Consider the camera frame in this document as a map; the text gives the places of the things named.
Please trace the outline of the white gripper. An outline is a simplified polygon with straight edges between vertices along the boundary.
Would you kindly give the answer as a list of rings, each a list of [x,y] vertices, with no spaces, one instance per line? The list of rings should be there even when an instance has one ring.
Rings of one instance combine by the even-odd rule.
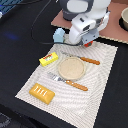
[[[110,12],[107,12],[100,19],[87,17],[85,14],[79,14],[72,19],[72,26],[69,32],[69,41],[73,46],[87,46],[91,41],[99,37],[99,32],[103,30],[108,23]]]

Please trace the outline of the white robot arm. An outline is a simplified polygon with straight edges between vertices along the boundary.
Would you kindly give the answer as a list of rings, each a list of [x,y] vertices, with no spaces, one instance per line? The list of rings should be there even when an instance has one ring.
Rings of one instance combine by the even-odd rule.
[[[99,37],[108,23],[111,0],[59,0],[63,18],[72,24],[69,32],[71,46],[88,47]]]

